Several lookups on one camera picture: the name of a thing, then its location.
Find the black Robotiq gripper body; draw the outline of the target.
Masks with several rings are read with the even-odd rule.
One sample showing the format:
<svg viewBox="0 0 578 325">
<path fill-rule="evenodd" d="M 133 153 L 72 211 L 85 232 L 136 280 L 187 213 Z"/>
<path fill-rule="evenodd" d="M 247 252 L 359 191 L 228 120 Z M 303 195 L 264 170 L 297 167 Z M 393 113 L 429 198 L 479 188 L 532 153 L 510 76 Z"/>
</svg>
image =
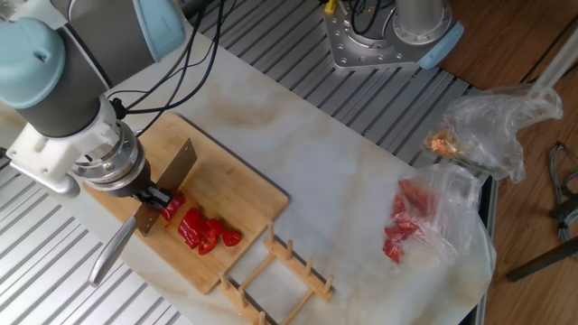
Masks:
<svg viewBox="0 0 578 325">
<path fill-rule="evenodd" d="M 149 164 L 141 164 L 134 167 L 127 175 L 117 181 L 101 185 L 101 190 L 107 194 L 124 198 L 137 196 L 153 185 L 151 179 L 151 169 Z"/>
</svg>

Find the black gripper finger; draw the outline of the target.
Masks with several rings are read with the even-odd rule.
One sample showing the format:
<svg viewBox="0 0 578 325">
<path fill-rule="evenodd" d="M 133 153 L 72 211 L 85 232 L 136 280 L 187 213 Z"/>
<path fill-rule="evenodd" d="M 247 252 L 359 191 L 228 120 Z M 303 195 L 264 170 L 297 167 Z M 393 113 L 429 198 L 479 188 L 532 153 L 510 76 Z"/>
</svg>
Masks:
<svg viewBox="0 0 578 325">
<path fill-rule="evenodd" d="M 146 207 L 150 208 L 150 209 L 154 209 L 155 208 L 155 200 L 154 200 L 154 195 L 151 191 L 149 190 L 140 190 L 135 194 L 135 199 L 140 201 L 142 204 L 144 204 Z"/>
<path fill-rule="evenodd" d="M 174 194 L 167 189 L 150 187 L 150 199 L 148 205 L 153 209 L 166 209 L 172 202 Z"/>
</svg>

